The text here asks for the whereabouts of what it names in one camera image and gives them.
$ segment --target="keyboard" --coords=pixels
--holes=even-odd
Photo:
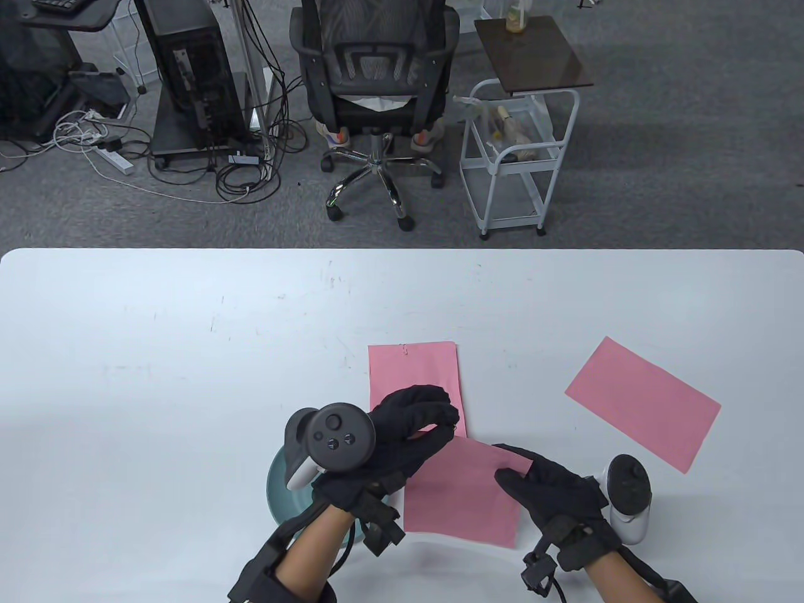
[[[92,0],[31,0],[39,10],[61,14],[75,14],[90,2]]]

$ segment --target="shoe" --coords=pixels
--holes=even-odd
[[[346,149],[351,144],[351,140],[349,140],[349,130],[346,128],[341,128],[340,132],[333,134],[323,123],[316,121],[315,131],[326,139],[326,144],[331,149]]]
[[[444,118],[439,117],[433,124],[433,129],[423,129],[410,140],[410,148],[417,153],[427,154],[433,152],[433,147],[444,137]]]

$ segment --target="black glove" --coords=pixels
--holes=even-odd
[[[315,496],[344,511],[354,511],[366,489],[382,498],[402,488],[427,459],[453,439],[460,418],[447,392],[435,385],[393,392],[369,416],[376,432],[371,458],[358,469],[327,471],[313,482]],[[436,428],[409,439],[428,425]]]
[[[603,519],[601,509],[609,501],[597,482],[529,450],[497,446],[533,461],[525,477],[513,469],[498,469],[494,479],[527,509],[542,536],[560,549],[556,558],[565,572],[586,567],[622,546]]]

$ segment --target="controller button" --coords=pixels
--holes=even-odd
[[[326,424],[327,428],[335,431],[341,426],[341,417],[338,415],[329,415],[324,423]]]

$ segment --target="pink paper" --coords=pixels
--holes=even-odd
[[[505,467],[525,474],[531,461],[479,441],[454,438],[408,480],[405,531],[514,548],[521,507],[494,480],[494,472]]]
[[[690,470],[720,412],[712,398],[608,337],[567,396],[682,473]]]
[[[461,413],[455,435],[466,437],[454,342],[369,346],[368,370],[369,404],[372,410],[385,396],[399,389],[411,385],[440,385]]]

